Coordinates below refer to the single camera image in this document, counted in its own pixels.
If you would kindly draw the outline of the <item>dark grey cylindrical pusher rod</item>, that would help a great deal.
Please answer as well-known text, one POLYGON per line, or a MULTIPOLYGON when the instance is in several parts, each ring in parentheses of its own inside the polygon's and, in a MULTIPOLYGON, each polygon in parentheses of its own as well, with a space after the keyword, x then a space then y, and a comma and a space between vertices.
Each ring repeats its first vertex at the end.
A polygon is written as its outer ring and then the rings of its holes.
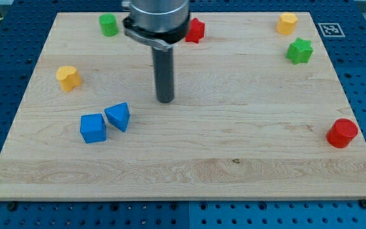
POLYGON ((152 48, 156 98, 161 103, 169 103, 174 98, 173 48, 167 51, 152 48))

